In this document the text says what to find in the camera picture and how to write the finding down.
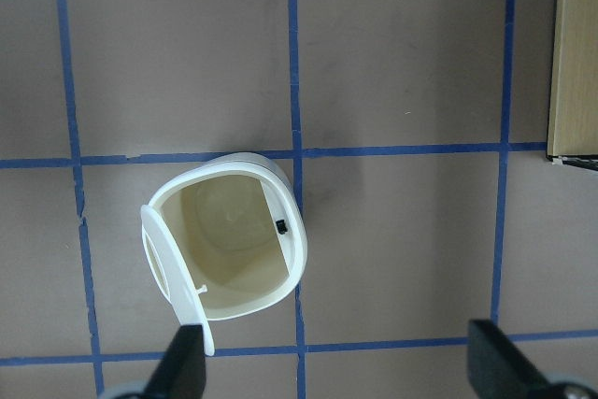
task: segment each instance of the trash can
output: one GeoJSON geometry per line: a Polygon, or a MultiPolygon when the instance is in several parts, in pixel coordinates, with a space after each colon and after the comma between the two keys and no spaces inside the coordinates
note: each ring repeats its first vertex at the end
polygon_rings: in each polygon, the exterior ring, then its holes
{"type": "Polygon", "coordinates": [[[141,207],[149,267],[180,324],[229,320],[277,303],[306,267],[306,232],[291,184],[254,153],[214,159],[166,182],[141,207]]]}

